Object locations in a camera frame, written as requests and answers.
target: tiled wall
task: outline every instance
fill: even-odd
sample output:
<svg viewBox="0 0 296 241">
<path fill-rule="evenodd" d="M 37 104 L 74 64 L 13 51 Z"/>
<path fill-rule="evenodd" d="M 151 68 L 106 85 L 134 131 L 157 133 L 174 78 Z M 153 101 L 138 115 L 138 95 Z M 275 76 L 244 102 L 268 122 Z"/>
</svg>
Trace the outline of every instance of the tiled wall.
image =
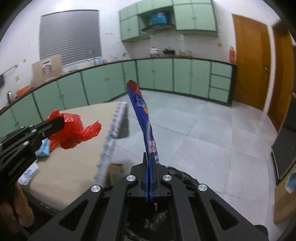
<svg viewBox="0 0 296 241">
<path fill-rule="evenodd" d="M 232 13 L 258 20 L 267 24 L 269 28 L 279 19 L 263 0 L 213 1 L 218 22 L 218 38 L 183 36 L 176 31 L 168 31 L 153 35 L 150 40 L 122 43 L 118 11 L 137 0 L 33 0 L 17 16 L 0 42 L 0 73 L 19 64 L 18 68 L 5 74 L 6 84 L 0 90 L 0 107 L 6 104 L 8 91 L 15 93 L 17 89 L 30 84 L 31 64 L 39 61 L 39 24 L 40 16 L 44 14 L 70 9 L 100 10 L 102 55 L 109 60 L 111 59 L 109 55 L 121 58 L 123 52 L 128 52 L 131 58 L 147 57 L 149 49 L 153 46 L 160 50 L 166 47 L 177 51 L 191 50 L 198 57 L 228 61 L 229 47 L 236 48 Z M 15 81 L 16 75 L 19 75 L 19 81 Z"/>
</svg>

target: red bag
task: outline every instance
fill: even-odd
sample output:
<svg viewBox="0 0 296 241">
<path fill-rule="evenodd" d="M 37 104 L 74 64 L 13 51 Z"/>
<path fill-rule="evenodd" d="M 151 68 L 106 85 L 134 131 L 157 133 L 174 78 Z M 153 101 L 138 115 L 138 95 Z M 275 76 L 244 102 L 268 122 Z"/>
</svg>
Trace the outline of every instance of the red bag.
<svg viewBox="0 0 296 241">
<path fill-rule="evenodd" d="M 84 129 L 79 115 L 61 114 L 58 110 L 53 110 L 46 121 L 50 121 L 57 116 L 65 119 L 65 126 L 62 130 L 51 135 L 49 139 L 59 142 L 63 149 L 74 148 L 77 144 L 96 137 L 101 130 L 102 125 L 98 121 Z"/>
</svg>

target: gray roller shutter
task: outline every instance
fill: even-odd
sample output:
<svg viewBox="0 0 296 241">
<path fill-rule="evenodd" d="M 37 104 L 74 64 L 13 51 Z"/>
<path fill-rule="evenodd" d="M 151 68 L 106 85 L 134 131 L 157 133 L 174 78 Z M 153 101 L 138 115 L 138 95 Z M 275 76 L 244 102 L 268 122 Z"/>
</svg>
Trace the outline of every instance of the gray roller shutter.
<svg viewBox="0 0 296 241">
<path fill-rule="evenodd" d="M 61 54 L 62 65 L 101 56 L 98 10 L 75 10 L 43 15 L 40 59 Z"/>
</svg>

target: silver screw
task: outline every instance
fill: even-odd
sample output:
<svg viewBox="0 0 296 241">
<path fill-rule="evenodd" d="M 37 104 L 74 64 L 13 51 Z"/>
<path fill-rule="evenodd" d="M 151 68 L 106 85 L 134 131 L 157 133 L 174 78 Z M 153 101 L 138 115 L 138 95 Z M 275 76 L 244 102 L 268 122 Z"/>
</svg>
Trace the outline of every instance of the silver screw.
<svg viewBox="0 0 296 241">
<path fill-rule="evenodd" d="M 207 185 L 205 185 L 205 184 L 199 184 L 197 188 L 200 191 L 206 191 L 207 190 Z"/>
<path fill-rule="evenodd" d="M 129 175 L 126 177 L 126 179 L 129 181 L 129 182 L 132 182 L 136 179 L 136 177 L 134 175 Z"/>
<path fill-rule="evenodd" d="M 101 190 L 101 187 L 99 185 L 94 185 L 91 187 L 92 192 L 99 192 Z"/>
<path fill-rule="evenodd" d="M 170 181 L 171 179 L 172 179 L 171 175 L 164 175 L 163 176 L 163 180 L 165 180 L 165 181 Z"/>
</svg>

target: red fire extinguisher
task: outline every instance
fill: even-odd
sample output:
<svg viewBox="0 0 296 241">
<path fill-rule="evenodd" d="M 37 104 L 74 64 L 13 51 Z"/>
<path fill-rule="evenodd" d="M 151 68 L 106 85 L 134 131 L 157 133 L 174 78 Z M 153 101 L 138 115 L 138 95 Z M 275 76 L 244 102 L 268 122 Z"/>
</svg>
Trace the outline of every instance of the red fire extinguisher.
<svg viewBox="0 0 296 241">
<path fill-rule="evenodd" d="M 229 49 L 229 62 L 234 64 L 235 61 L 235 50 L 233 47 L 230 47 Z"/>
</svg>

